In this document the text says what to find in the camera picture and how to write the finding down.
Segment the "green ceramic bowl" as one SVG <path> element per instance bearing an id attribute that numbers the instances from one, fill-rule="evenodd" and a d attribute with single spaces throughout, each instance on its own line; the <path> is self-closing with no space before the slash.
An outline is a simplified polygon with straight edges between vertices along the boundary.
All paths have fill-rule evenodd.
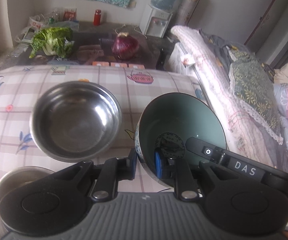
<path id="1" fill-rule="evenodd" d="M 220 148 L 227 147 L 224 129 L 203 101 L 185 93 L 167 93 L 152 100 L 143 110 L 135 129 L 135 150 L 145 171 L 159 184 L 173 186 L 169 179 L 156 176 L 154 152 L 185 159 L 198 165 L 201 157 L 188 151 L 187 139 L 194 137 Z"/>

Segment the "white lace bed cover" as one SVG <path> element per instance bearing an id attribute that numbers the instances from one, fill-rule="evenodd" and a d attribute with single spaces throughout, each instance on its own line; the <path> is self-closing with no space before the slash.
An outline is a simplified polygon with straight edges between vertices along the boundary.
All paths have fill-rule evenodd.
<path id="1" fill-rule="evenodd" d="M 268 135 L 263 135 L 255 121 L 229 91 L 229 81 L 199 31 L 176 25 L 171 28 L 171 34 L 194 58 L 194 71 L 223 127 L 228 150 L 273 168 L 279 168 L 276 144 Z"/>

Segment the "large steel bowl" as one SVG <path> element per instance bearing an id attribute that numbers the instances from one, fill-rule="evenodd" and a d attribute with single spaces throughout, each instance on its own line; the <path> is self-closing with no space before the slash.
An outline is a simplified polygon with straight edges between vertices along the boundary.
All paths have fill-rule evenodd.
<path id="1" fill-rule="evenodd" d="M 118 136 L 122 111 L 117 98 L 93 82 L 69 81 L 44 92 L 30 115 L 34 144 L 67 163 L 106 152 Z"/>

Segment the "green leaf-pattern pillow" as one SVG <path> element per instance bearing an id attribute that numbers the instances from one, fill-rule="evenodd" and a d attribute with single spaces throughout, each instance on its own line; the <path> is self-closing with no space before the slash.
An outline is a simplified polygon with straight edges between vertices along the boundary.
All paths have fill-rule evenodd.
<path id="1" fill-rule="evenodd" d="M 253 54 L 233 48 L 228 52 L 232 59 L 230 90 L 241 107 L 281 145 L 280 114 L 272 81 Z"/>

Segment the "grey blanket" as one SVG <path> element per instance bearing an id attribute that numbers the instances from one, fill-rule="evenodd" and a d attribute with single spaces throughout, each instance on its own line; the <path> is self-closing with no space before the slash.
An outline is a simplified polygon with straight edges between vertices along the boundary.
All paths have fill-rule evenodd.
<path id="1" fill-rule="evenodd" d="M 238 42 L 228 41 L 219 36 L 207 34 L 202 29 L 199 29 L 199 34 L 203 38 L 206 45 L 209 47 L 211 51 L 214 52 L 216 56 L 228 56 L 228 49 L 235 48 L 240 51 L 244 51 L 250 53 L 251 51 L 243 44 Z"/>

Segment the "red cabbage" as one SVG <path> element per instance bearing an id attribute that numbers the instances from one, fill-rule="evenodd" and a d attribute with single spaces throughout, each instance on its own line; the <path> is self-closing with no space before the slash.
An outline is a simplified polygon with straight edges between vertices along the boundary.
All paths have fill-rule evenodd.
<path id="1" fill-rule="evenodd" d="M 121 60 L 130 60 L 139 51 L 139 42 L 129 33 L 119 33 L 112 46 L 112 53 Z"/>

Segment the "plaid teapot tablecloth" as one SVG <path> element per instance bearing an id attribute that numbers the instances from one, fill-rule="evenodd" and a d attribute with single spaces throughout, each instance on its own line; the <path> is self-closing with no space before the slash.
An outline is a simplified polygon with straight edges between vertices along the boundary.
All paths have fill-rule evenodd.
<path id="1" fill-rule="evenodd" d="M 166 93 L 205 101 L 195 77 L 108 66 L 11 67 L 0 72 L 0 179 L 24 166 L 126 157 L 143 110 Z"/>

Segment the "green leafy cabbage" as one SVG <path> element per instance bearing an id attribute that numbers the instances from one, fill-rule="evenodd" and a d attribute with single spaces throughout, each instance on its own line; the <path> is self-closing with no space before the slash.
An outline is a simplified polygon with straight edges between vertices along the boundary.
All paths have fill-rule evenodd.
<path id="1" fill-rule="evenodd" d="M 36 56 L 38 51 L 43 51 L 47 56 L 68 58 L 73 50 L 73 30 L 70 27 L 49 27 L 41 29 L 33 36 L 32 51 L 29 58 Z"/>

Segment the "red thermos bottle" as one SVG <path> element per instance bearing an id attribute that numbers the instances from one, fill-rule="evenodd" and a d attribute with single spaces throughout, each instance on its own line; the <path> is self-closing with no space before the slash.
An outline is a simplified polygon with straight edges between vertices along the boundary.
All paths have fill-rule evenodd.
<path id="1" fill-rule="evenodd" d="M 97 9 L 94 14 L 94 20 L 93 20 L 94 26 L 99 26 L 101 24 L 101 16 L 102 11 L 100 9 Z"/>

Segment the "white water dispenser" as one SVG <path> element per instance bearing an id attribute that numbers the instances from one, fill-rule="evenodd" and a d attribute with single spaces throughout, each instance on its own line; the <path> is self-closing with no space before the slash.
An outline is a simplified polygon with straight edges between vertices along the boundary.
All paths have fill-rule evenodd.
<path id="1" fill-rule="evenodd" d="M 163 38 L 173 14 L 147 4 L 139 29 L 143 35 Z"/>

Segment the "red drink carton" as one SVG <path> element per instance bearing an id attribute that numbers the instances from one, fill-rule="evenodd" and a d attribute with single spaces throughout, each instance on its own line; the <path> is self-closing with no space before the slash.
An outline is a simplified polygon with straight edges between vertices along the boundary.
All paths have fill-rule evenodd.
<path id="1" fill-rule="evenodd" d="M 63 14 L 63 21 L 75 21 L 77 16 L 76 8 L 65 8 Z"/>

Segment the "white plastic bag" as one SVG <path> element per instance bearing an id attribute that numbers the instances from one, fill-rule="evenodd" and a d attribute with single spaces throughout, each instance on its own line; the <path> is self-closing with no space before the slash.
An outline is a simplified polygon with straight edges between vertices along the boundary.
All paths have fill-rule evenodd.
<path id="1" fill-rule="evenodd" d="M 43 14 L 35 15 L 35 16 L 30 16 L 29 17 L 29 26 L 37 28 L 38 30 L 40 28 L 43 28 L 48 25 L 47 19 Z"/>

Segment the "rolled patterned mat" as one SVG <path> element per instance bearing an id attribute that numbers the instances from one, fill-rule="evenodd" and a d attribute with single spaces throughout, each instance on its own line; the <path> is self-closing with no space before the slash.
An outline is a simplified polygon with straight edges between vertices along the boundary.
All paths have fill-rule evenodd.
<path id="1" fill-rule="evenodd" d="M 177 11 L 176 25 L 187 26 L 200 0 L 183 0 Z"/>

